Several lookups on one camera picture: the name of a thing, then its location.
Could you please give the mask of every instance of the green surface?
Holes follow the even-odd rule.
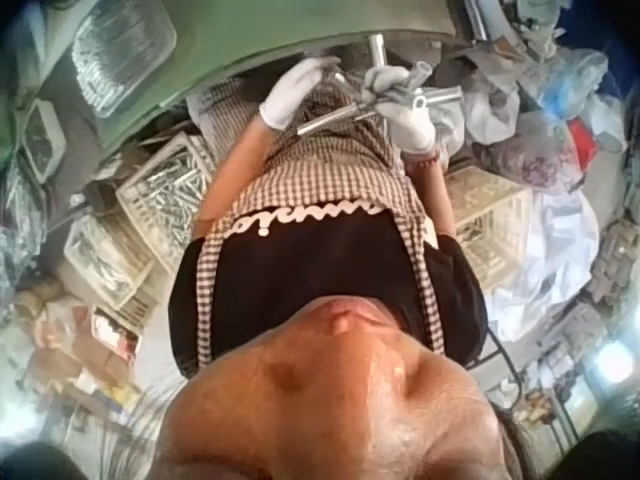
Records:
[[[388,30],[454,35],[447,0],[163,0],[176,48],[111,117],[98,121],[113,152],[189,91],[266,61],[349,36]]]

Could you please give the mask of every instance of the hand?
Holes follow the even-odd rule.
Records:
[[[365,102],[374,102],[376,94],[383,93],[393,85],[405,81],[409,72],[403,67],[376,67],[364,78],[362,97]],[[393,102],[380,102],[374,106],[376,112],[389,120],[391,141],[400,150],[412,154],[430,154],[436,145],[436,130],[431,122],[428,108],[405,107]]]
[[[264,123],[275,130],[285,130],[304,98],[321,81],[324,70],[337,65],[336,57],[307,58],[285,73],[260,105]]]

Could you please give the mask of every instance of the woman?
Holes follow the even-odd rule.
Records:
[[[525,478],[463,368],[487,318],[444,181],[461,115],[375,107],[407,175],[373,121],[297,137],[349,101],[316,89],[337,61],[303,60],[262,103],[238,79],[189,99],[223,161],[170,299],[191,380],[149,478]],[[407,74],[372,69],[363,95]]]

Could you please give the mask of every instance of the lips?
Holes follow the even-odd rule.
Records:
[[[335,297],[309,313],[312,312],[314,316],[323,318],[336,318],[340,315],[351,314],[360,317],[367,323],[381,327],[395,327],[397,325],[390,314],[385,313],[371,300],[362,297]]]

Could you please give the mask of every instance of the checkered apron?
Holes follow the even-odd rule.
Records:
[[[243,80],[231,79],[188,99],[189,111],[201,128],[216,162],[224,159],[256,115],[258,102],[242,94]],[[345,105],[338,91],[316,91],[303,104],[293,125]],[[222,244],[235,221],[248,214],[279,207],[299,207],[363,200],[388,209],[411,258],[424,324],[416,332],[436,353],[444,338],[436,297],[424,258],[424,243],[437,247],[433,222],[425,214],[411,181],[396,167],[394,153],[373,121],[343,122],[330,130],[298,137],[290,128],[276,140],[263,174],[242,192],[231,210],[209,231],[197,267],[198,367],[212,360],[211,311],[216,268]]]

